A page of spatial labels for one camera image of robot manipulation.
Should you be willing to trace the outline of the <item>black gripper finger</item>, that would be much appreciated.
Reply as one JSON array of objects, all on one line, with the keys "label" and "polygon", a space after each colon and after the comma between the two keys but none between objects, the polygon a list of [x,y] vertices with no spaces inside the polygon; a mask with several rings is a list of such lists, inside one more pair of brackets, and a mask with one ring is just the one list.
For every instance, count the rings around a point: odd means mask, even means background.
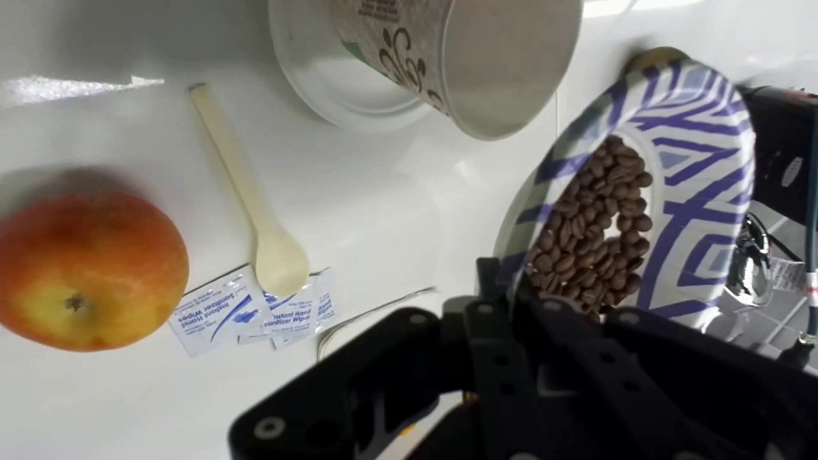
[{"label": "black gripper finger", "polygon": [[509,303],[509,270],[499,257],[478,257],[476,261],[478,273],[478,312],[480,314],[510,314]]}]

